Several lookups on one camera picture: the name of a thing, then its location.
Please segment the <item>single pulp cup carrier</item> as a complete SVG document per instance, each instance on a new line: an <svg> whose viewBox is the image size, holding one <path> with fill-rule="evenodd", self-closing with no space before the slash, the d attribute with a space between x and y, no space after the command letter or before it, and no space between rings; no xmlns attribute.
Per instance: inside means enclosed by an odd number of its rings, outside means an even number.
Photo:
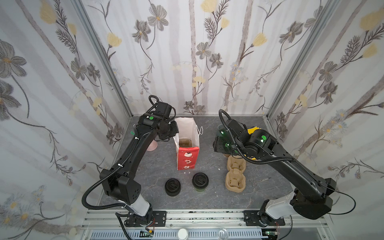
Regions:
<svg viewBox="0 0 384 240"><path fill-rule="evenodd" d="M179 147L180 148L192 148L193 143L192 140L184 138L184 139L179 139Z"/></svg>

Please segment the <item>red white paper bag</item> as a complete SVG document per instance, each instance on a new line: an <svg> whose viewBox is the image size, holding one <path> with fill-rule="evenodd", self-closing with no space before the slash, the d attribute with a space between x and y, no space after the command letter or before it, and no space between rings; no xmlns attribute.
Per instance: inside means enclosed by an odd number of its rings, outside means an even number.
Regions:
<svg viewBox="0 0 384 240"><path fill-rule="evenodd" d="M174 137L177 153L177 169L194 169L200 152L200 135L204 128L198 127L194 118L176 118L179 132Z"/></svg>

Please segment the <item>black cup lid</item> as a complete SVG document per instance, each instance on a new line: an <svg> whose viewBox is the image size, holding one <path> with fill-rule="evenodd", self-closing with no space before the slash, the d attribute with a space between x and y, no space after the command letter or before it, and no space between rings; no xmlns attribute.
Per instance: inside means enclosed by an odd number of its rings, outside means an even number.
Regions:
<svg viewBox="0 0 384 240"><path fill-rule="evenodd" d="M196 173L192 178L194 188L206 188L209 185L209 178L204 173Z"/></svg>

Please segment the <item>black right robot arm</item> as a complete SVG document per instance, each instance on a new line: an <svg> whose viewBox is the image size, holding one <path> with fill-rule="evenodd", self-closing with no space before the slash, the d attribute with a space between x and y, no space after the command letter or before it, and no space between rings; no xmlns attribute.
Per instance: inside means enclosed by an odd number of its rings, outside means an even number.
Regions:
<svg viewBox="0 0 384 240"><path fill-rule="evenodd" d="M218 112L221 125L213 143L214 151L241 159L254 165L269 165L286 178L295 189L285 197L266 200L258 212L259 226L284 216L299 214L310 220L331 215L337 183L310 171L290 155L278 140L266 130L249 133L245 124L239 123L224 111Z"/></svg>

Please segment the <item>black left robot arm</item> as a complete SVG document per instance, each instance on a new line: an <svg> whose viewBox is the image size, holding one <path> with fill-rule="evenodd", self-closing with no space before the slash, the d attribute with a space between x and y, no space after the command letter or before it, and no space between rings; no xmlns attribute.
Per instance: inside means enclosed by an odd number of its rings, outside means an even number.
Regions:
<svg viewBox="0 0 384 240"><path fill-rule="evenodd" d="M153 208L141 195L141 185L135 181L139 164L148 147L154 140L168 141L179 132L175 117L170 114L176 110L171 105L150 95L151 107L140 116L134 126L134 136L127 149L109 169L102 170L100 180L89 187L82 196L82 204L89 210L105 210L121 207L128 210L140 225L148 226L153 220ZM98 186L116 203L95 206L88 203L88 195Z"/></svg>

